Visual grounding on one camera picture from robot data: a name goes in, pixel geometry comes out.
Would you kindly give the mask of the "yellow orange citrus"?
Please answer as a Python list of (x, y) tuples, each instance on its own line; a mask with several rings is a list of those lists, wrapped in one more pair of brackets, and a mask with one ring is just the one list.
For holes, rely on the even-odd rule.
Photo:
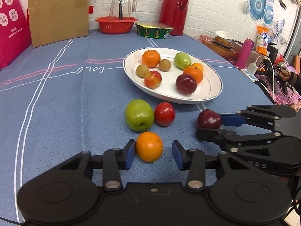
[(200, 71), (200, 72), (203, 72), (203, 70), (204, 70), (204, 67), (203, 67), (203, 65), (201, 64), (201, 63), (193, 63), (192, 65), (191, 65), (191, 67), (193, 68), (193, 70), (194, 71)]

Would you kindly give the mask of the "red apple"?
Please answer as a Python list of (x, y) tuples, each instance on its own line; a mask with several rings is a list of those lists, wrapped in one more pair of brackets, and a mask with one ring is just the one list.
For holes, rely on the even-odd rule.
[(162, 102), (155, 107), (155, 122), (163, 127), (173, 123), (176, 113), (172, 104)]

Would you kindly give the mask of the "dark plum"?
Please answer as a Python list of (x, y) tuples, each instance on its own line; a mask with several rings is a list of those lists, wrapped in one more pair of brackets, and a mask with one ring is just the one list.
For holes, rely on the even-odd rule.
[(198, 116), (198, 127), (207, 129), (220, 129), (221, 116), (210, 110), (203, 110)]
[(197, 82), (191, 75), (183, 73), (176, 79), (176, 89), (183, 95), (191, 95), (197, 89)]

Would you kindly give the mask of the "blue striped tablecloth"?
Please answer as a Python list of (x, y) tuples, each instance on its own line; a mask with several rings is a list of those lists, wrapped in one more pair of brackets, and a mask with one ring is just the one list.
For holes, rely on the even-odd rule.
[(163, 155), (153, 163), (135, 158), (132, 168), (121, 172), (123, 183), (185, 182), (187, 174), (177, 169), (171, 153), (174, 140), (209, 155), (219, 150), (195, 137), (201, 111), (234, 113), (248, 105), (270, 104), (250, 79), (188, 36), (147, 39), (136, 32), (95, 31), (29, 47), (1, 70), (1, 225), (21, 221), (15, 194), (22, 184), (81, 151), (98, 155), (137, 137), (125, 122), (128, 102), (143, 99), (156, 107), (160, 100), (129, 80), (122, 61), (145, 47), (171, 48), (204, 60), (220, 75), (223, 91), (212, 101), (174, 105), (176, 117), (168, 127), (153, 124), (150, 130), (163, 140)]

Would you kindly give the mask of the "white plate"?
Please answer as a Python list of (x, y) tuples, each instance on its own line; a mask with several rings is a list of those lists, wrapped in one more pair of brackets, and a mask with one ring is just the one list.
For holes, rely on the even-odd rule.
[(141, 48), (128, 53), (123, 59), (123, 70), (131, 82), (145, 93), (161, 100), (177, 104), (199, 104), (218, 97), (223, 90), (223, 82), (216, 70), (199, 58), (190, 55), (193, 63), (201, 63), (204, 68), (204, 78), (194, 93), (185, 96), (176, 90), (176, 79), (183, 72), (174, 64), (174, 57), (179, 52), (171, 48), (158, 47), (155, 50), (162, 59), (167, 59), (172, 66), (168, 72), (161, 71), (161, 84), (154, 90), (144, 85), (144, 80), (136, 74), (136, 68), (141, 64), (142, 55), (148, 48)]

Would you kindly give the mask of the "brown longan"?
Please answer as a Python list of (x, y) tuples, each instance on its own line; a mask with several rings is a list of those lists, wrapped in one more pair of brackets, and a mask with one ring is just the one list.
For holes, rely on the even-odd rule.
[(144, 64), (140, 64), (138, 65), (138, 67), (136, 68), (136, 75), (138, 75), (140, 78), (145, 78), (145, 76), (147, 75), (147, 73), (149, 72), (149, 67), (144, 65)]
[(158, 67), (161, 71), (167, 72), (171, 69), (171, 62), (167, 59), (162, 59), (159, 62)]

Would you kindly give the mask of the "green apple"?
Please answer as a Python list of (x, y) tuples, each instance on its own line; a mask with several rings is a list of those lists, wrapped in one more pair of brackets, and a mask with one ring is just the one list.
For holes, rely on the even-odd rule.
[(184, 70), (191, 65), (191, 58), (189, 57), (189, 55), (180, 52), (175, 55), (174, 63), (179, 69)]
[(142, 99), (130, 101), (125, 109), (125, 121), (133, 131), (147, 131), (155, 120), (150, 104)]

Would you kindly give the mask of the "green instant noodle bowl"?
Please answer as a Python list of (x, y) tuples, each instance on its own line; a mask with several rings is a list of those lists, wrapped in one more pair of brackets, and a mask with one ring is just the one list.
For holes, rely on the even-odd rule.
[(138, 35), (152, 39), (166, 39), (173, 27), (156, 22), (135, 22)]

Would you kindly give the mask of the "red yellow peach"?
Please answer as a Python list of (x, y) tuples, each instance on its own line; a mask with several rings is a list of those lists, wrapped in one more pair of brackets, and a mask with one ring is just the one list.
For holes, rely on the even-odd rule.
[(144, 85), (145, 87), (148, 87), (150, 89), (157, 88), (161, 84), (161, 82), (162, 76), (156, 70), (149, 71), (144, 77)]

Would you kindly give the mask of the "large orange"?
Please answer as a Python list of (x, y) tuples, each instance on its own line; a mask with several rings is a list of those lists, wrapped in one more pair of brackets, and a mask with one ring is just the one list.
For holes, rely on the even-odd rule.
[(189, 74), (190, 76), (192, 76), (196, 80), (197, 84), (201, 83), (203, 80), (203, 77), (204, 77), (203, 71), (195, 66), (186, 67), (184, 69), (183, 73)]

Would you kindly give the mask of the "glass pitcher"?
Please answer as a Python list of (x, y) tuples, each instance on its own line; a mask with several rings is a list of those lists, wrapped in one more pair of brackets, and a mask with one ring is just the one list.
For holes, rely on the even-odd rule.
[[(109, 16), (119, 17), (119, 0), (112, 0)], [(132, 17), (136, 13), (137, 0), (122, 0), (123, 17)]]

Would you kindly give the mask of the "orange with stem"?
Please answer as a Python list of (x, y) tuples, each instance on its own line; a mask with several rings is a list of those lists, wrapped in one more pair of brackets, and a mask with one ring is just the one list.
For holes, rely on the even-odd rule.
[(143, 53), (141, 62), (149, 68), (155, 68), (161, 61), (161, 56), (156, 50), (147, 50)]

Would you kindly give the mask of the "small orange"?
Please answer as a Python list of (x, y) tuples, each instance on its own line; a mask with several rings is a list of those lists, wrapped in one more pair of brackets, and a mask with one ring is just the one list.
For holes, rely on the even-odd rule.
[(136, 153), (143, 161), (154, 162), (163, 153), (163, 141), (153, 132), (143, 132), (136, 139)]

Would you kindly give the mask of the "pink tote bag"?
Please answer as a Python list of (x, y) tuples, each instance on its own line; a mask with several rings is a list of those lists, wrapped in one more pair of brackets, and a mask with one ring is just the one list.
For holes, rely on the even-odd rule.
[(5, 68), (31, 44), (31, 32), (19, 0), (1, 0), (0, 67)]

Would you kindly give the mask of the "cardboard box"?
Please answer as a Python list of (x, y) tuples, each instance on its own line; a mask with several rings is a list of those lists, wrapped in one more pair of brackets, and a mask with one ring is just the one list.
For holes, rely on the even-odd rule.
[(96, 0), (28, 0), (33, 47), (88, 35)]

